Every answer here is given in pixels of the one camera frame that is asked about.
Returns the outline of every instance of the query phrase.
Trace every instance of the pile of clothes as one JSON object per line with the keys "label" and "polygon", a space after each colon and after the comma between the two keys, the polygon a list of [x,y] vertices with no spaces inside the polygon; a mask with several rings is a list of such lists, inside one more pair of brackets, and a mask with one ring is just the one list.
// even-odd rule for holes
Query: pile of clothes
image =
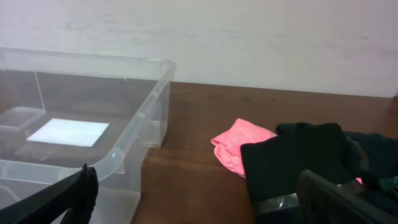
{"label": "pile of clothes", "polygon": [[386,198],[364,199],[398,215],[398,139],[342,131],[336,123],[279,124],[273,133],[238,119],[211,142],[220,162],[246,178],[257,223],[303,223],[297,204],[282,202],[295,197],[305,169],[336,185],[358,179],[379,189]]}

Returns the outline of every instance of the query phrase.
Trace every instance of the plastic bin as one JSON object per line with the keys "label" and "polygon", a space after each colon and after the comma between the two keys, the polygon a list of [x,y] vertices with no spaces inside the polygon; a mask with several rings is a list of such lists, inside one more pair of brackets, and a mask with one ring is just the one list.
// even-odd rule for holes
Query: plastic bin
{"label": "plastic bin", "polygon": [[[167,130],[174,71],[168,60],[0,48],[0,208],[87,163],[99,180],[90,222],[129,223],[142,160]],[[91,147],[27,140],[54,118],[109,125]]]}

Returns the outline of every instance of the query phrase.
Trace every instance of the white paper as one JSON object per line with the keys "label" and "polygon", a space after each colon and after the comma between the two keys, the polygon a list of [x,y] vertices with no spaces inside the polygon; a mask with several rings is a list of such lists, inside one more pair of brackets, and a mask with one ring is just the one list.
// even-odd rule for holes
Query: white paper
{"label": "white paper", "polygon": [[107,123],[51,119],[27,140],[91,147],[108,127]]}

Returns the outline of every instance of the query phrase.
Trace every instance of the container lip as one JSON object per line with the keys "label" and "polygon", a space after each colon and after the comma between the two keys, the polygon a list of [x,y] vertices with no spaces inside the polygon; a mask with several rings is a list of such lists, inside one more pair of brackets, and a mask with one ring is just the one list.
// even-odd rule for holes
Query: container lip
{"label": "container lip", "polygon": [[[127,60],[127,61],[154,61],[154,63],[159,63],[160,79],[156,83],[155,87],[149,93],[141,107],[137,110],[136,114],[130,120],[129,124],[126,126],[119,139],[116,141],[109,153],[102,158],[102,160],[90,165],[94,167],[97,172],[98,180],[101,181],[107,176],[116,172],[116,170],[123,164],[124,158],[130,150],[134,140],[138,137],[138,134],[142,131],[146,120],[150,119],[150,112],[154,109],[155,103],[159,97],[159,93],[164,89],[164,87],[174,79],[174,73],[176,66],[170,60],[158,60],[158,59],[146,59],[146,58],[134,58],[134,57],[120,57],[120,56],[104,56],[104,55],[90,55],[90,54],[74,54],[74,53],[63,53],[63,52],[47,52],[42,50],[24,50],[24,49],[12,49],[6,47],[0,47],[0,61],[1,53],[3,50],[23,52],[24,54],[42,54],[42,55],[53,55],[58,57],[80,57],[80,58],[98,58],[98,59],[108,59],[108,60]],[[122,138],[128,139],[126,144],[121,144]],[[40,171],[40,177],[45,178],[33,178],[25,179],[18,175],[21,170],[27,170],[29,172],[30,168],[34,170],[35,168],[43,168]],[[69,175],[72,175],[81,168],[69,168],[52,166],[46,164],[35,164],[30,162],[19,162],[19,161],[8,161],[0,159],[0,179],[9,180],[20,180],[25,182],[36,182],[41,184],[54,184],[59,180],[62,180]]]}

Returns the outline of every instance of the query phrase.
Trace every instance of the clothing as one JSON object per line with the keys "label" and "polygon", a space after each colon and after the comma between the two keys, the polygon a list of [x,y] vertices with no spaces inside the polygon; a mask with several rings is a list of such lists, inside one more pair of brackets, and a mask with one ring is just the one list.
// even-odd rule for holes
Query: clothing
{"label": "clothing", "polygon": [[[254,207],[271,198],[296,192],[303,169],[342,184],[356,177],[361,160],[335,123],[301,129],[264,142],[241,146],[249,198]],[[257,222],[265,223],[284,217],[303,222],[299,208],[258,214]]]}
{"label": "clothing", "polygon": [[231,129],[211,140],[215,145],[214,154],[230,171],[244,177],[240,147],[246,143],[262,142],[276,134],[256,126],[249,121],[237,119]]}
{"label": "clothing", "polygon": [[[276,127],[278,135],[293,134],[299,130],[314,127],[310,123],[287,123]],[[358,142],[368,155],[369,171],[377,179],[398,175],[398,139],[385,138],[380,134],[363,134],[345,131],[352,141]]]}

